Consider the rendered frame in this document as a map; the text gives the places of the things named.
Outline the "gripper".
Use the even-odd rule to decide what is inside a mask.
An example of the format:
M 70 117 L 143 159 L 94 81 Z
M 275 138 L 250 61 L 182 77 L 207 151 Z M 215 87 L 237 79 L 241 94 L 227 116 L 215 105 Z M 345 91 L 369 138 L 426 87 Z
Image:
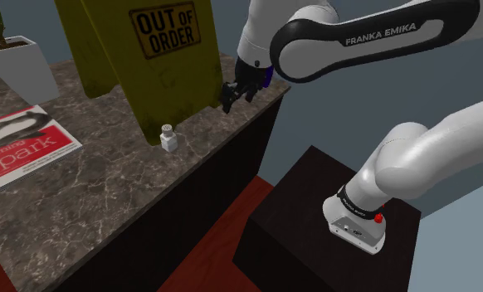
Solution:
M 224 113 L 228 114 L 233 103 L 244 93 L 246 93 L 246 101 L 251 103 L 257 91 L 266 88 L 271 83 L 271 78 L 272 66 L 267 68 L 253 66 L 238 57 L 235 64 L 234 82 L 225 82 L 222 85 L 220 101 Z

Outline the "yellow floor sign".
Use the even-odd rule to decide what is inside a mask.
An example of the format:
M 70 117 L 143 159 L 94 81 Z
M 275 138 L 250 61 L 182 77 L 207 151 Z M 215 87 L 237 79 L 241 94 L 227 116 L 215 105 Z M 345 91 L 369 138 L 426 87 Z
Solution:
M 219 104 L 211 0 L 54 0 L 86 96 L 121 86 L 147 142 Z

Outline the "white salt shaker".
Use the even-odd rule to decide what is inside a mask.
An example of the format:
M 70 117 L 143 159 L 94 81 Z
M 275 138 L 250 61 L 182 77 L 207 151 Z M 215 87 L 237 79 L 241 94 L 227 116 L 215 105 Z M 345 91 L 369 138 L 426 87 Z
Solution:
M 161 131 L 161 147 L 167 152 L 171 153 L 178 147 L 177 135 L 173 132 L 173 127 L 171 124 L 164 124 L 161 127 Z

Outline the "dark robot stand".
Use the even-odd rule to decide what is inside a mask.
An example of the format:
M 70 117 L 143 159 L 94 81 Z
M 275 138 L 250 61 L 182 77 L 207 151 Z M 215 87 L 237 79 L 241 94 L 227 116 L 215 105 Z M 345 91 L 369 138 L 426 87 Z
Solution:
M 261 292 L 407 292 L 421 213 L 387 202 L 375 255 L 339 238 L 322 204 L 353 175 L 311 146 L 248 217 L 232 261 Z

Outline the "white planter with green plant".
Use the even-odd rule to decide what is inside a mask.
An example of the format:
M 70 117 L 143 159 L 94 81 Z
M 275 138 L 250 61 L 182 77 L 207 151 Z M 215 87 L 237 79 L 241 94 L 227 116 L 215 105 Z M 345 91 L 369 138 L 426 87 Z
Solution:
M 3 35 L 0 10 L 0 79 L 30 105 L 60 96 L 49 65 L 38 44 L 25 36 Z

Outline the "red and white book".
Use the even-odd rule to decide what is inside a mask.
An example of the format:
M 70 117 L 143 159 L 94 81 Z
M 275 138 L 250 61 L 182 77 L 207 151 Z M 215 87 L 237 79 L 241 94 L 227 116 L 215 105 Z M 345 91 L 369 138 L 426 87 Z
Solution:
M 38 105 L 0 117 L 0 192 L 80 149 L 82 144 Z

